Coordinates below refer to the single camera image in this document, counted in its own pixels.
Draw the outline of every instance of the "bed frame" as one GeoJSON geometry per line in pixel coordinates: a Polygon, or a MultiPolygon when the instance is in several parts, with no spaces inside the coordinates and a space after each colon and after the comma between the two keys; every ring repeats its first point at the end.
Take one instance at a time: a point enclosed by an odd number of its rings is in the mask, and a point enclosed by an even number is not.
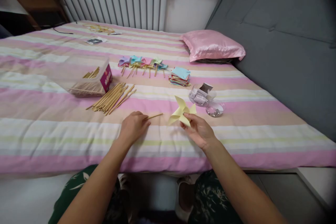
{"type": "Polygon", "coordinates": [[[335,0],[219,0],[206,29],[242,44],[233,64],[336,141],[335,0]]]}

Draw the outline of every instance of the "satin pillowcase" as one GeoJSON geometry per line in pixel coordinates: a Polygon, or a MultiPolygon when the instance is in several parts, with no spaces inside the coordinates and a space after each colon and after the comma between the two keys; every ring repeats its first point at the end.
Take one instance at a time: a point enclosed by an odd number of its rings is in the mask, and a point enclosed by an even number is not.
{"type": "Polygon", "coordinates": [[[213,30],[190,31],[181,36],[190,50],[189,61],[201,59],[239,58],[245,56],[244,47],[213,30]]]}

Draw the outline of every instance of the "floor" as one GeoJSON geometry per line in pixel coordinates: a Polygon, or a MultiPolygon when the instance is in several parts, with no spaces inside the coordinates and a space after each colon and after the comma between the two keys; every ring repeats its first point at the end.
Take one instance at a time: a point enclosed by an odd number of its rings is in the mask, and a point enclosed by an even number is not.
{"type": "MultiPolygon", "coordinates": [[[[24,179],[0,177],[0,223],[47,223],[55,201],[73,174],[24,179]]],[[[251,173],[248,175],[274,202],[290,224],[314,223],[312,220],[316,217],[324,219],[327,214],[326,207],[298,174],[251,173]]],[[[133,184],[136,185],[135,191],[138,192],[137,197],[144,211],[174,210],[176,177],[151,173],[134,176],[136,183],[133,184]]]]}

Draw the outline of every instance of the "person's left hand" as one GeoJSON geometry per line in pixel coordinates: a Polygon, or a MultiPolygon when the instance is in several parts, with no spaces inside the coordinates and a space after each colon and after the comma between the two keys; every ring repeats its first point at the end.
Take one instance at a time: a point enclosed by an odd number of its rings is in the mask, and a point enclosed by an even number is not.
{"type": "Polygon", "coordinates": [[[140,111],[132,112],[123,120],[116,141],[122,141],[126,146],[131,147],[151,124],[150,121],[145,120],[147,117],[148,115],[144,115],[140,111]]]}

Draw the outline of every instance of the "clear plastic container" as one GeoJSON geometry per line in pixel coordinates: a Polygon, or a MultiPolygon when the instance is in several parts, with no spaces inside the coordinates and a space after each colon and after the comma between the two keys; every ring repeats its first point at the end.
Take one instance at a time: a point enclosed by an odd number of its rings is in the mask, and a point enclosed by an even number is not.
{"type": "Polygon", "coordinates": [[[69,56],[48,77],[76,97],[103,96],[112,81],[109,59],[95,55],[69,56]]]}
{"type": "Polygon", "coordinates": [[[218,100],[209,102],[205,108],[206,113],[211,117],[220,117],[225,110],[225,104],[218,100]]]}
{"type": "Polygon", "coordinates": [[[205,101],[204,103],[200,103],[200,102],[197,102],[194,100],[194,97],[195,97],[195,93],[197,92],[197,90],[202,86],[202,84],[195,84],[193,85],[191,91],[189,92],[189,100],[192,102],[192,103],[195,103],[196,106],[199,106],[199,107],[207,107],[208,104],[216,97],[216,91],[210,91],[206,98],[205,98],[205,101]]]}

